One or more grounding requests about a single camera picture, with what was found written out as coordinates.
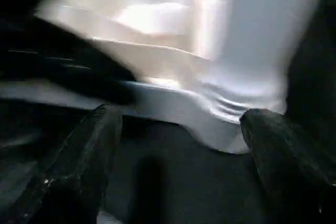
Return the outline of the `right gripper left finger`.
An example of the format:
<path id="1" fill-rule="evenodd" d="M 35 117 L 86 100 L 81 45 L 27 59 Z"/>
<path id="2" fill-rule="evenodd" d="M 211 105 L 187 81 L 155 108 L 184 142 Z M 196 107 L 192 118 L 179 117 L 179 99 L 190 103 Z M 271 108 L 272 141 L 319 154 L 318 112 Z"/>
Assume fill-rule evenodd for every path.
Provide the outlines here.
<path id="1" fill-rule="evenodd" d="M 1 104 L 1 223 L 96 223 L 122 113 Z"/>

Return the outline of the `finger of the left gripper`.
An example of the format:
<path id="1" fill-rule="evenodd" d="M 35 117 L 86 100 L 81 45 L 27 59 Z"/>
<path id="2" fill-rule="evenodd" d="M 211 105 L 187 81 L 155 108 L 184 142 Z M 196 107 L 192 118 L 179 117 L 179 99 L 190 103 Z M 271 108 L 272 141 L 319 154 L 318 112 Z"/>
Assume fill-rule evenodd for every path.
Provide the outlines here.
<path id="1" fill-rule="evenodd" d="M 51 81 L 72 91 L 119 105 L 136 103 L 136 95 L 124 83 L 136 81 L 127 67 L 89 40 L 51 25 L 50 40 L 58 50 Z"/>

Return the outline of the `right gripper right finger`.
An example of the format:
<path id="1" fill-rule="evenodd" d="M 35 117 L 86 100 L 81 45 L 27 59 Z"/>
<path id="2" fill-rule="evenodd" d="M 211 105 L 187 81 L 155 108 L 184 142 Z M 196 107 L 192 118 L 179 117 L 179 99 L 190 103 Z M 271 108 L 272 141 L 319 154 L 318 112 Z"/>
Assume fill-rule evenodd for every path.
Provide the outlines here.
<path id="1" fill-rule="evenodd" d="M 335 223 L 335 157 L 287 116 L 249 109 L 240 127 L 284 223 Z"/>

